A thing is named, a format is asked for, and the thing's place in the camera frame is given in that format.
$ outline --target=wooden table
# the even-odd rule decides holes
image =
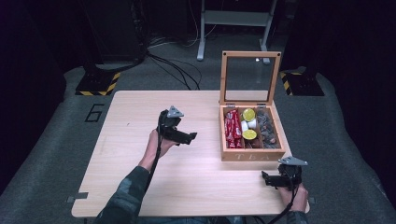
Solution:
[[[141,217],[273,215],[284,209],[261,174],[278,175],[277,161],[220,160],[219,91],[118,91],[79,189],[88,197],[76,199],[74,217],[97,216],[138,164],[161,111],[171,105],[185,115],[177,129],[198,135],[159,160]],[[290,156],[283,128],[278,133]]]

